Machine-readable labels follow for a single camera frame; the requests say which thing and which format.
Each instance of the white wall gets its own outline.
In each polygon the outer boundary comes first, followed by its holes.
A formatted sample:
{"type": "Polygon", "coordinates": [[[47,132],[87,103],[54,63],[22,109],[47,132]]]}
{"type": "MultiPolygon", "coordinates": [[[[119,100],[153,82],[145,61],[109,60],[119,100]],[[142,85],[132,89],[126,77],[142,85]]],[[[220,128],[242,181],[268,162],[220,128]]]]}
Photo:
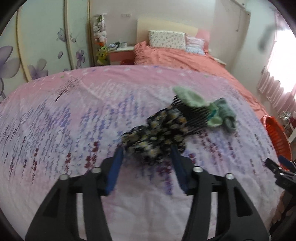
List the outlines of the white wall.
{"type": "Polygon", "coordinates": [[[246,12],[231,0],[91,0],[91,14],[106,13],[108,43],[136,43],[137,19],[161,18],[211,32],[212,55],[231,68],[248,25],[246,12]],[[130,18],[121,14],[131,13],[130,18]]]}
{"type": "Polygon", "coordinates": [[[231,0],[218,0],[211,29],[211,55],[227,63],[230,70],[242,47],[250,16],[231,0]]]}
{"type": "Polygon", "coordinates": [[[230,73],[265,105],[269,113],[272,113],[271,106],[258,92],[257,84],[263,67],[268,63],[273,39],[269,40],[263,53],[258,50],[258,42],[266,27],[275,24],[272,8],[274,7],[268,0],[248,0],[247,10],[251,12],[249,29],[243,47],[230,70],[230,73]]]}
{"type": "Polygon", "coordinates": [[[154,17],[210,30],[216,0],[91,0],[92,15],[105,16],[108,43],[136,43],[137,19],[154,17]],[[131,13],[130,18],[121,14],[131,13]]]}

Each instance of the clothing item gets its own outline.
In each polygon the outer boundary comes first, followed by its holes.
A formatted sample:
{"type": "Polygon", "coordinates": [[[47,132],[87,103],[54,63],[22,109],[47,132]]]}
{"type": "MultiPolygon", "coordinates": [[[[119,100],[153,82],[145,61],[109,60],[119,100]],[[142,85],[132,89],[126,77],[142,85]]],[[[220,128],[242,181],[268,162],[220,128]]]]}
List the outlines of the clothing item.
{"type": "Polygon", "coordinates": [[[177,97],[188,107],[198,108],[209,106],[209,104],[198,94],[182,86],[173,88],[177,97]]]}
{"type": "Polygon", "coordinates": [[[174,97],[172,106],[177,108],[187,119],[187,135],[197,134],[201,128],[207,127],[208,116],[210,113],[207,107],[188,107],[177,96],[174,97]]]}
{"type": "Polygon", "coordinates": [[[223,120],[223,127],[225,127],[228,132],[234,132],[236,130],[236,114],[228,106],[224,98],[215,100],[214,103],[219,108],[219,116],[223,120]]]}
{"type": "Polygon", "coordinates": [[[153,165],[170,153],[171,144],[176,144],[180,153],[185,151],[184,136],[187,120],[172,106],[160,110],[147,119],[148,126],[138,126],[122,135],[122,144],[130,153],[153,165]]]}
{"type": "Polygon", "coordinates": [[[218,127],[222,125],[223,120],[219,116],[219,108],[218,106],[213,102],[209,105],[210,114],[208,116],[208,127],[218,127]]]}

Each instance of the bed sheet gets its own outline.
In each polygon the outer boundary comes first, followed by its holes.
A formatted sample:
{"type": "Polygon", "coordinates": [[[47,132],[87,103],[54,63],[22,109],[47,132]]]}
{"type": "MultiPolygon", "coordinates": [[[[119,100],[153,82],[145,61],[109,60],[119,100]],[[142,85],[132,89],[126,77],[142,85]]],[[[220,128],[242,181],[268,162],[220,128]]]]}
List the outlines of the bed sheet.
{"type": "MultiPolygon", "coordinates": [[[[203,129],[186,138],[184,156],[211,174],[233,173],[268,226],[281,189],[264,160],[277,157],[245,99],[221,77],[130,65],[47,76],[20,86],[0,104],[0,207],[16,231],[25,237],[61,174],[84,174],[111,157],[124,132],[172,102],[176,85],[207,101],[224,97],[237,114],[235,133],[203,129]]],[[[127,156],[115,190],[102,200],[114,241],[171,241],[182,238],[192,197],[182,193],[169,159],[145,166],[127,156]]],[[[81,212],[78,220],[84,237],[81,212]]]]}
{"type": "Polygon", "coordinates": [[[203,56],[178,49],[153,48],[148,46],[146,41],[138,43],[134,48],[134,52],[136,54],[135,64],[191,69],[223,77],[246,99],[259,119],[264,115],[268,115],[265,107],[252,93],[208,53],[203,56]]]}

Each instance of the blue gripper pad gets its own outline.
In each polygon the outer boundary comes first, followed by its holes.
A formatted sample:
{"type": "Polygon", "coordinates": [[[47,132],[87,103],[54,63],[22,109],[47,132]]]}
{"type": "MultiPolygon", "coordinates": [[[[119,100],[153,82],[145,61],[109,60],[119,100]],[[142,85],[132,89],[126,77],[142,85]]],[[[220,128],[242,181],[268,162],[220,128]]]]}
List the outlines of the blue gripper pad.
{"type": "Polygon", "coordinates": [[[278,158],[279,158],[280,164],[282,164],[283,166],[288,168],[291,172],[295,172],[295,166],[293,165],[293,163],[291,161],[289,161],[288,159],[286,159],[283,156],[278,156],[278,158]]]}
{"type": "Polygon", "coordinates": [[[123,147],[119,147],[113,156],[113,164],[110,167],[108,176],[107,176],[107,184],[106,184],[106,194],[109,195],[111,191],[113,191],[116,181],[118,178],[119,170],[123,161],[123,147]]]}
{"type": "Polygon", "coordinates": [[[180,155],[176,145],[171,145],[170,158],[172,160],[172,164],[175,169],[179,186],[183,190],[183,192],[187,194],[187,191],[189,188],[188,187],[189,180],[188,180],[188,171],[186,167],[189,166],[189,169],[192,170],[193,164],[190,159],[188,162],[186,157],[183,157],[180,155]]]}

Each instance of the pink curtain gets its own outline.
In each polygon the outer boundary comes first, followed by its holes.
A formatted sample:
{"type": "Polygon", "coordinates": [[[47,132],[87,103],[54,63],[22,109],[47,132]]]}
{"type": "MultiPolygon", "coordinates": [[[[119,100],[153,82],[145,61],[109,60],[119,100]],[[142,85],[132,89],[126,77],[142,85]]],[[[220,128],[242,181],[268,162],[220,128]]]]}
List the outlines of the pink curtain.
{"type": "Polygon", "coordinates": [[[274,45],[257,88],[278,113],[292,112],[296,110],[296,38],[278,12],[275,17],[274,45]]]}

